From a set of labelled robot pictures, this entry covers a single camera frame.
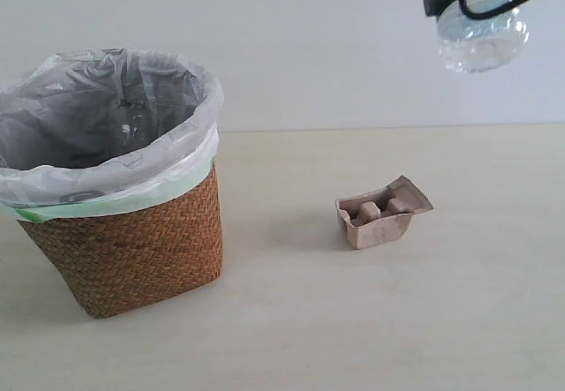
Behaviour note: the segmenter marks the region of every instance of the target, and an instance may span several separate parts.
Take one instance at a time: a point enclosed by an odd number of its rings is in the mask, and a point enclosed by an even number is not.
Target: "white garbage bag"
[[[209,173],[222,104],[218,79],[183,56],[50,57],[0,90],[0,210],[45,222],[174,199]]]

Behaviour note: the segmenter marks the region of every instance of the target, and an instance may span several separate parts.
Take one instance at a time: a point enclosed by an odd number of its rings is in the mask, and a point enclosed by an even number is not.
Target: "white wall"
[[[61,51],[159,49],[220,77],[223,130],[563,121],[564,4],[529,4],[512,65],[456,76],[421,0],[0,0],[0,79]]]

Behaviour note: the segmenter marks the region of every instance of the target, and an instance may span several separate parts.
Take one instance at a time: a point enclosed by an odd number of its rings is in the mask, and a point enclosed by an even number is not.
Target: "water bottle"
[[[490,11],[511,0],[467,0],[474,12]],[[528,41],[518,8],[486,20],[467,18],[454,1],[437,18],[441,61],[451,71],[473,73],[508,64]]]

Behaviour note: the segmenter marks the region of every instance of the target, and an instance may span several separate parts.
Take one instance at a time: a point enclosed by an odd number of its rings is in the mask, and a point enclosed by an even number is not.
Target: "trash can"
[[[59,54],[0,92],[0,211],[94,318],[222,271],[219,81],[183,56]]]

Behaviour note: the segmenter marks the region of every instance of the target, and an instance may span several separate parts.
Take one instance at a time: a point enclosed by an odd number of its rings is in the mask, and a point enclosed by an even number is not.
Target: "wicker basket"
[[[213,167],[178,199],[129,214],[20,222],[92,317],[115,316],[205,285],[222,270]]]

